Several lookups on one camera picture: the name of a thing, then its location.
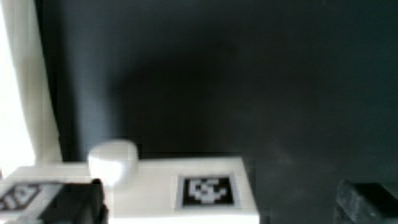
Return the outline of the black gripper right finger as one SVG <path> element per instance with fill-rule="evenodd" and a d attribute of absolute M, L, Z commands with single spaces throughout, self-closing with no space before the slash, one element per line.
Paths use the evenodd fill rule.
<path fill-rule="evenodd" d="M 398 224 L 398 182 L 339 182 L 332 224 Z"/>

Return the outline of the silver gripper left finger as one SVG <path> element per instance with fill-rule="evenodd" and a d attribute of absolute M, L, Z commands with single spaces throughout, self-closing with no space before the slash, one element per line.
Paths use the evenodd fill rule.
<path fill-rule="evenodd" d="M 101 180 L 46 183 L 10 224 L 108 224 Z"/>

